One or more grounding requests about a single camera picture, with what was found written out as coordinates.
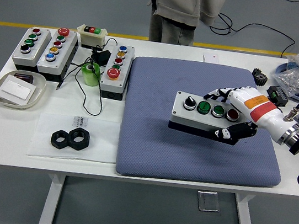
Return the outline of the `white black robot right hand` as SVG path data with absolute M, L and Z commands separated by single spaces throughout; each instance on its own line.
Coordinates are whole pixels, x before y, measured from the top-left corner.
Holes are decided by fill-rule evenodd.
M 293 126 L 293 123 L 288 124 L 284 120 L 281 110 L 256 88 L 219 88 L 203 98 L 206 100 L 218 97 L 229 100 L 232 106 L 249 120 L 215 131 L 215 139 L 221 142 L 252 137 L 257 133 L 257 128 L 262 128 L 269 132 L 273 141 L 282 144 L 285 140 L 284 134 Z

